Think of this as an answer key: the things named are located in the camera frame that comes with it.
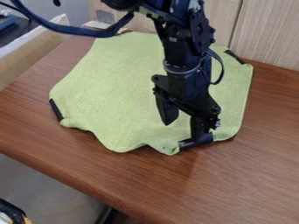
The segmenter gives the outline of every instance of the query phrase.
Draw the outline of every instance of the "floor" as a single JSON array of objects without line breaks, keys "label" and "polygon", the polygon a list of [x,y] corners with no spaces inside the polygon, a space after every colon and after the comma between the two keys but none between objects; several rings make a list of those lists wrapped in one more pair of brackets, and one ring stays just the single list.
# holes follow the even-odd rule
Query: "floor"
[{"label": "floor", "polygon": [[107,207],[98,200],[0,155],[0,198],[34,224],[94,224]]}]

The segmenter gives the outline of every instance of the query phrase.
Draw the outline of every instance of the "beige wall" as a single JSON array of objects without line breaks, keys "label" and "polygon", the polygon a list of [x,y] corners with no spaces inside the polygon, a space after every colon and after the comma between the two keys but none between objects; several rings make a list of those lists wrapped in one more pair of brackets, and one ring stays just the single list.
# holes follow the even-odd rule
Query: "beige wall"
[{"label": "beige wall", "polygon": [[299,70],[299,0],[244,0],[231,48],[246,59]]}]

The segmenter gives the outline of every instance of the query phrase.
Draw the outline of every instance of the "wire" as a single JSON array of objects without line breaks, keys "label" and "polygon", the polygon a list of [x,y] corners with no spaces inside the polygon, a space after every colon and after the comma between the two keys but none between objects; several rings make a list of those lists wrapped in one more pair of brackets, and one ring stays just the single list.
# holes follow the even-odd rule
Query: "wire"
[{"label": "wire", "polygon": [[0,1],[0,4],[1,4],[1,5],[4,5],[4,6],[7,7],[7,8],[10,8],[10,9],[12,9],[12,10],[14,10],[14,11],[18,11],[19,13],[23,14],[24,16],[26,16],[20,9],[16,8],[15,6],[12,6],[12,5],[10,5],[10,4],[7,4],[7,3],[1,2],[1,1]]},{"label": "wire", "polygon": [[27,17],[34,20],[39,25],[44,26],[45,28],[54,31],[61,32],[65,34],[79,35],[79,36],[88,36],[93,38],[110,38],[113,37],[124,25],[134,17],[134,12],[128,12],[127,15],[122,17],[116,24],[110,25],[107,29],[103,31],[94,31],[85,28],[67,26],[62,24],[54,24],[45,20],[44,18],[34,14],[26,6],[24,6],[20,0],[10,0],[18,9],[20,9]]}]

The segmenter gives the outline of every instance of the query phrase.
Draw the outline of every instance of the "black object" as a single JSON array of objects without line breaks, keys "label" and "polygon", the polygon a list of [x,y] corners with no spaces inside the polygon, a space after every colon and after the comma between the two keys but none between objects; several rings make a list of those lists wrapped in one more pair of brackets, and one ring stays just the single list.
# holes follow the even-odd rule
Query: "black object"
[{"label": "black object", "polygon": [[[50,23],[28,10],[19,0],[11,0],[26,16],[44,27],[66,34],[108,38],[128,23],[134,11],[151,18],[163,43],[167,76],[154,75],[156,105],[165,125],[173,123],[182,110],[191,116],[191,138],[179,143],[187,149],[213,141],[211,130],[220,126],[220,106],[209,94],[224,76],[220,56],[209,49],[215,42],[213,29],[205,16],[204,0],[101,0],[109,7],[129,13],[104,31]],[[212,82],[212,58],[222,66]]]},{"label": "black object", "polygon": [[0,31],[0,47],[8,45],[11,41],[23,36],[36,27],[38,27],[38,24],[34,21],[30,21],[23,17],[17,17],[14,25]]},{"label": "black object", "polygon": [[55,101],[53,99],[50,99],[49,103],[50,103],[50,105],[52,107],[52,110],[54,111],[57,119],[59,120],[59,122],[61,122],[64,119],[64,117],[62,116],[59,108],[57,107],[57,105],[55,103]]},{"label": "black object", "polygon": [[245,61],[240,58],[237,54],[235,54],[234,52],[232,52],[231,50],[226,50],[225,53],[227,53],[228,55],[232,56],[233,58],[235,58],[236,60],[238,60],[238,62],[241,64],[241,65],[244,65],[246,64]]},{"label": "black object", "polygon": [[57,7],[60,7],[60,6],[61,6],[61,2],[60,2],[60,0],[53,0],[53,3],[54,3]]},{"label": "black object", "polygon": [[10,217],[13,224],[25,224],[25,212],[3,199],[0,199],[0,213],[6,214]]}]

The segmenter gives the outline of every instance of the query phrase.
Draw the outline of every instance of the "wood grain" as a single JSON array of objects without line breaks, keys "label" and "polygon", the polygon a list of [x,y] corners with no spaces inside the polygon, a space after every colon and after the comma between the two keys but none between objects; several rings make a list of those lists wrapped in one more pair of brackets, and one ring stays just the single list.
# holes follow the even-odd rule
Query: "wood grain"
[{"label": "wood grain", "polygon": [[24,73],[51,50],[66,39],[66,36],[45,31],[26,45],[0,59],[0,90]]},{"label": "wood grain", "polygon": [[298,11],[298,0],[244,0],[232,49],[247,59],[299,70]]},{"label": "wood grain", "polygon": [[[96,10],[108,11],[115,14],[115,19],[120,19],[125,14],[117,10],[112,10],[99,0],[89,0],[91,5],[91,20],[95,20]],[[216,28],[216,44],[228,46],[233,34],[233,28],[239,13],[241,0],[209,0],[206,1],[206,14],[211,20],[211,24]],[[150,19],[144,15],[136,13],[135,18],[127,27],[138,32],[156,32],[155,26]]]},{"label": "wood grain", "polygon": [[0,151],[142,223],[297,224],[299,73],[252,62],[244,124],[231,141],[164,156],[126,154],[59,126],[50,89],[83,57],[72,38],[0,93]]}]

